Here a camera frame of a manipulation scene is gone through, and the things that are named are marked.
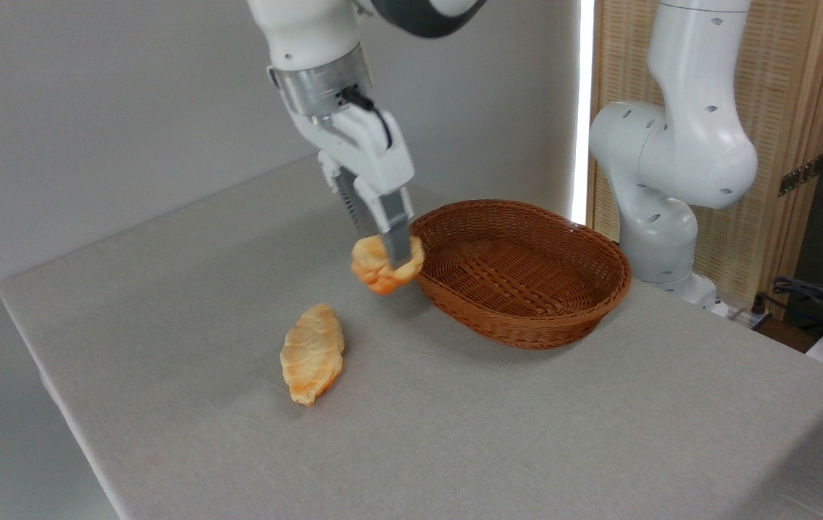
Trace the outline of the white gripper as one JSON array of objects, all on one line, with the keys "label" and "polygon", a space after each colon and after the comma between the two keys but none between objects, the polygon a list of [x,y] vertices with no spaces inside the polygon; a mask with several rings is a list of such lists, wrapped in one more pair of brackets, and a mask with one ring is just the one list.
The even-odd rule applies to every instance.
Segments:
[{"label": "white gripper", "polygon": [[322,174],[362,238],[378,235],[392,269],[412,258],[414,216],[405,184],[414,168],[395,119],[369,96],[364,65],[268,68],[298,133],[316,147]]}]

